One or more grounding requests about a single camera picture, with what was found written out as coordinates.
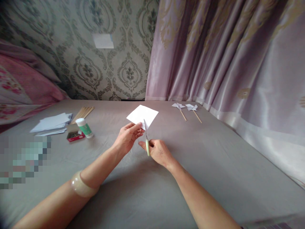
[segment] paper pinwheel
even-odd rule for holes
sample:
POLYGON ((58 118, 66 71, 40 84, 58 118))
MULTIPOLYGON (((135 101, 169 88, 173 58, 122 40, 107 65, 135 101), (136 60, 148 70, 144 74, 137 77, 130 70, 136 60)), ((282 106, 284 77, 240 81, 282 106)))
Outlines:
POLYGON ((174 103, 174 104, 172 105, 172 107, 177 107, 177 108, 180 110, 181 114, 183 115, 183 117, 184 117, 184 119, 185 119, 185 121, 186 121, 186 118, 185 118, 185 116, 184 116, 184 114, 182 113, 182 110, 181 110, 181 108, 184 108, 185 106, 183 106, 183 105, 180 104, 180 103, 174 103))
POLYGON ((187 106, 187 109, 190 111, 190 110, 193 110, 193 112, 195 113, 195 115, 197 116, 197 118, 198 118, 198 120, 202 123, 202 121, 200 120, 200 118, 198 117, 198 115, 196 114, 196 112, 195 111, 197 111, 196 109, 197 109, 197 105, 195 105, 195 106, 193 106, 193 105, 191 105, 191 104, 186 104, 186 106, 187 106))

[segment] small red box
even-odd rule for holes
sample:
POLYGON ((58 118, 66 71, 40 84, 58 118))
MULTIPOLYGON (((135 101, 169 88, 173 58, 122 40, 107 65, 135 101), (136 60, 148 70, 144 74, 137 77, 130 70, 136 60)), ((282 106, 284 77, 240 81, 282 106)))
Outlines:
POLYGON ((69 142, 73 142, 79 139, 82 139, 85 137, 85 134, 83 132, 81 132, 81 134, 79 134, 79 127, 77 126, 77 124, 72 124, 72 125, 68 125, 66 126, 67 130, 68 130, 68 136, 67 136, 67 140, 69 142))

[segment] wall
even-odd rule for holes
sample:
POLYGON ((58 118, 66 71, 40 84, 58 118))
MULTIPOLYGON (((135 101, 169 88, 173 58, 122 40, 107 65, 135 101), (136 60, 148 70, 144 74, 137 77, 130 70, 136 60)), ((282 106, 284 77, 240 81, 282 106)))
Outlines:
POLYGON ((159 0, 6 0, 0 38, 33 50, 73 99, 145 98, 159 0), (96 49, 110 33, 114 49, 96 49))

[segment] purple curtain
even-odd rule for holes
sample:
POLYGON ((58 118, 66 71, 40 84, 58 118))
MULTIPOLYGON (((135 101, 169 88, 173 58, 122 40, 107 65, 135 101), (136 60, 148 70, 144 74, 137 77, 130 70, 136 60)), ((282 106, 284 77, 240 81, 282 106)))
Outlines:
POLYGON ((196 101, 305 188, 305 1, 161 1, 146 100, 196 101))

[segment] gray bedsheet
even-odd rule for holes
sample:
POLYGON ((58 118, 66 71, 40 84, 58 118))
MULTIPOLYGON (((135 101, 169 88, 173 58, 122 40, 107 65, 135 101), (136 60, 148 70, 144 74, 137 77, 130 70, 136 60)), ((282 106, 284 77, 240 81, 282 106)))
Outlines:
MULTIPOLYGON (((0 135, 4 152, 21 152, 21 142, 37 141, 29 131, 40 119, 76 113, 95 106, 86 118, 94 138, 69 143, 67 133, 51 136, 51 149, 34 178, 1 190, 1 212, 13 225, 78 170, 109 148, 138 105, 159 111, 148 137, 163 139, 174 157, 207 189, 238 223, 305 211, 305 192, 230 128, 199 108, 183 109, 173 102, 65 100, 0 135)), ((190 210, 171 174, 147 157, 135 143, 131 152, 105 180, 99 192, 69 228, 195 228, 190 210)))

